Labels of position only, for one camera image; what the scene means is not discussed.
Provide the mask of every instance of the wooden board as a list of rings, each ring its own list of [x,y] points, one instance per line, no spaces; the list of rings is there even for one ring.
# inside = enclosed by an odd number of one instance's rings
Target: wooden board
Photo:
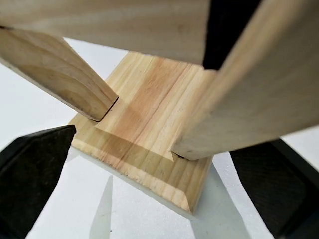
[[[0,28],[0,62],[96,121],[117,99],[115,92],[60,37]]]
[[[264,0],[173,151],[189,159],[319,123],[319,1]]]
[[[210,0],[1,0],[0,26],[202,64]]]
[[[107,79],[119,95],[100,123],[78,114],[73,147],[194,212],[211,158],[189,161],[170,151],[214,71],[128,53]]]

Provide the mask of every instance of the wooden plank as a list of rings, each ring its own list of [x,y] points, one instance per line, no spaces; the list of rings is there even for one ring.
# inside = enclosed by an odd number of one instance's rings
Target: wooden plank
[[[107,79],[119,99],[100,123],[77,115],[73,147],[178,207],[194,212],[211,158],[196,162],[170,148],[215,72],[129,53]]]
[[[199,159],[318,124],[318,29],[318,1],[263,1],[172,150]]]
[[[210,0],[0,1],[0,25],[202,64]]]
[[[115,92],[63,40],[0,29],[0,62],[86,117],[100,121]]]

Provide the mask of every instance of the pine wood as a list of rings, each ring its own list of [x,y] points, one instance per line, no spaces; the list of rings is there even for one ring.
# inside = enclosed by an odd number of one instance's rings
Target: pine wood
[[[319,2],[262,2],[173,151],[199,159],[319,123]]]
[[[170,148],[214,71],[129,53],[107,79],[119,94],[100,123],[78,114],[73,147],[178,207],[194,212],[211,158],[189,161]]]
[[[210,0],[1,0],[0,25],[202,64]]]
[[[90,119],[100,121],[117,99],[63,38],[0,29],[0,43],[0,62]]]

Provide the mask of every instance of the tapered wooden leg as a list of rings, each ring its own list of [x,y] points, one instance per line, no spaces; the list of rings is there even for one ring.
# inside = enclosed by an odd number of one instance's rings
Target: tapered wooden leg
[[[0,61],[95,121],[100,121],[117,99],[63,38],[1,28]]]
[[[259,6],[172,151],[200,159],[319,123],[319,2]]]

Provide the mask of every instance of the light wood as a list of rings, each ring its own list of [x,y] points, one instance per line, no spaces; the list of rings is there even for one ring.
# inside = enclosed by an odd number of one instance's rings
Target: light wood
[[[117,99],[63,38],[0,29],[0,62],[95,121],[100,121]]]
[[[172,148],[199,159],[319,123],[319,1],[265,0]]]
[[[129,53],[107,79],[119,99],[96,124],[77,115],[73,147],[178,207],[194,212],[211,158],[189,161],[170,151],[214,71]]]
[[[0,25],[202,64],[210,0],[1,0]]]

